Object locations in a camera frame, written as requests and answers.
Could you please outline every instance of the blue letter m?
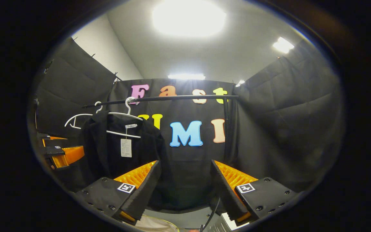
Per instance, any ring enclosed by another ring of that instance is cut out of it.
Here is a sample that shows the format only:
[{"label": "blue letter m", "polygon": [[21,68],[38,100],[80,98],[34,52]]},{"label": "blue letter m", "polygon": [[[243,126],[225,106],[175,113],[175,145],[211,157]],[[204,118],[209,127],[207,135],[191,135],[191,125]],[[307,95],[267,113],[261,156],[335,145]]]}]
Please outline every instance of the blue letter m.
[{"label": "blue letter m", "polygon": [[183,146],[187,145],[188,139],[190,138],[190,142],[188,143],[191,147],[201,146],[203,142],[200,139],[200,126],[201,121],[192,121],[190,125],[188,125],[187,131],[184,130],[183,125],[179,122],[174,122],[170,124],[171,128],[173,128],[173,139],[170,143],[171,147],[178,147],[180,143],[178,142],[178,138],[180,138],[181,143]]}]

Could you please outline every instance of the clothing rack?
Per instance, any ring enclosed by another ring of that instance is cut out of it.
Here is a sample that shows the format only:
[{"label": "clothing rack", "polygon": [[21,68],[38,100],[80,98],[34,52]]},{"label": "clothing rack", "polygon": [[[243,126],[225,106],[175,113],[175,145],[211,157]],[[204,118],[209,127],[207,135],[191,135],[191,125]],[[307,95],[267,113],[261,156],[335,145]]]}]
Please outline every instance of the clothing rack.
[{"label": "clothing rack", "polygon": [[[127,100],[127,102],[151,102],[151,101],[169,101],[169,100],[190,100],[190,99],[223,99],[223,106],[224,106],[224,133],[228,129],[229,125],[229,117],[228,117],[228,103],[227,99],[237,99],[239,98],[238,95],[180,95],[180,96],[166,96],[166,97],[143,97],[143,98],[133,98]],[[118,100],[118,101],[107,101],[103,103],[98,103],[97,105],[85,105],[82,108],[91,108],[91,107],[98,107],[103,105],[113,105],[113,104],[122,104],[125,103],[126,100]],[[225,141],[225,151],[227,152],[227,143]]]}]

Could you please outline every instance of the black cable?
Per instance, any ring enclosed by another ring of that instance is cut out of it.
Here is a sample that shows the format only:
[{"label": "black cable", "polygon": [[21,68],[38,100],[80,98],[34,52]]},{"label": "black cable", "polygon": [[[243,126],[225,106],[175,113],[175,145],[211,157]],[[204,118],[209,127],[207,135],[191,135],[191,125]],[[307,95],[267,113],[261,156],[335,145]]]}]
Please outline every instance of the black cable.
[{"label": "black cable", "polygon": [[210,214],[209,220],[207,220],[207,222],[206,222],[206,224],[204,225],[203,228],[201,228],[201,226],[203,226],[203,225],[200,226],[200,232],[202,232],[202,231],[207,227],[207,225],[209,224],[211,218],[212,218],[212,217],[214,216],[214,214],[215,214],[215,211],[217,211],[217,207],[218,207],[218,204],[219,204],[219,203],[220,203],[220,197],[218,198],[218,202],[217,202],[217,205],[215,206],[215,209],[212,211],[212,214]]}]

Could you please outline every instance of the white ceiling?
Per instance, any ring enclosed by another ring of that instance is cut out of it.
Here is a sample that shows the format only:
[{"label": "white ceiling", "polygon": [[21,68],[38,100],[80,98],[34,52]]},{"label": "white ceiling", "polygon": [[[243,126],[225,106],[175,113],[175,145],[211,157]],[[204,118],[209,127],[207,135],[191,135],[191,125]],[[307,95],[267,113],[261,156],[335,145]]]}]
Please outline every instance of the white ceiling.
[{"label": "white ceiling", "polygon": [[130,0],[108,12],[112,29],[144,78],[203,73],[206,80],[246,80],[283,55],[272,47],[278,37],[294,45],[303,38],[286,22],[243,0],[210,0],[226,13],[218,34],[170,37],[153,26],[152,11],[161,2]]}]

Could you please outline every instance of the black clothing rack bar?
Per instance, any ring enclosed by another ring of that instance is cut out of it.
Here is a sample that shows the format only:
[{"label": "black clothing rack bar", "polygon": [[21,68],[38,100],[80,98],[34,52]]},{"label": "black clothing rack bar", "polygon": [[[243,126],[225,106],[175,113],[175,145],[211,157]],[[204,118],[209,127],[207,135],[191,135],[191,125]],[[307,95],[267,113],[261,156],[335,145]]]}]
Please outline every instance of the black clothing rack bar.
[{"label": "black clothing rack bar", "polygon": [[[143,97],[128,100],[128,102],[149,102],[149,101],[168,101],[168,100],[186,100],[186,99],[235,99],[238,95],[181,95],[181,96],[167,96],[167,97]],[[108,101],[99,103],[97,105],[85,105],[83,108],[99,107],[104,105],[122,104],[125,100]]]}]

